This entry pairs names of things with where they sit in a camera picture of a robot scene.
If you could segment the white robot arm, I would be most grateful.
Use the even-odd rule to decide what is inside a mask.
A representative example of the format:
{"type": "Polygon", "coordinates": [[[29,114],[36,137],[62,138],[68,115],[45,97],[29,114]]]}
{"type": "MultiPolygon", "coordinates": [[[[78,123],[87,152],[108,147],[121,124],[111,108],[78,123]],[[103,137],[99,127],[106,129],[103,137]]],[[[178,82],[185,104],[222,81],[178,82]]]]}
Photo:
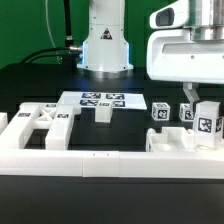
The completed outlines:
{"type": "MultiPolygon", "coordinates": [[[[124,39],[125,0],[90,0],[80,69],[116,77],[133,66],[124,39]]],[[[176,0],[149,18],[146,68],[153,80],[178,81],[190,102],[199,83],[224,84],[224,0],[176,0]]]]}

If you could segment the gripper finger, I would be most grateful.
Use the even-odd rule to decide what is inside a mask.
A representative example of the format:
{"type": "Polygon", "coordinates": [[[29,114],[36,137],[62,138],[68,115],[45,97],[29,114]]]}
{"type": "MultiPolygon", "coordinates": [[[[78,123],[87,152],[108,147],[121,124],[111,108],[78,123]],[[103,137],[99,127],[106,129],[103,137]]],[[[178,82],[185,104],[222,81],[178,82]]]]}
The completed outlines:
{"type": "Polygon", "coordinates": [[[200,100],[197,93],[198,84],[197,83],[184,83],[183,91],[190,103],[190,110],[194,111],[195,103],[200,100]]]}

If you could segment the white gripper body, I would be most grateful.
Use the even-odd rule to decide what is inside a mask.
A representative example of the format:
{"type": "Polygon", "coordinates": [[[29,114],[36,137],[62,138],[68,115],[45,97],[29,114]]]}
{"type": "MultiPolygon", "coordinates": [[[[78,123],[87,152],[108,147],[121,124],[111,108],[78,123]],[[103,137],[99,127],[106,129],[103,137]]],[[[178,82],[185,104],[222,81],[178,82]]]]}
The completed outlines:
{"type": "Polygon", "coordinates": [[[153,80],[224,84],[224,0],[177,0],[149,19],[153,80]]]}

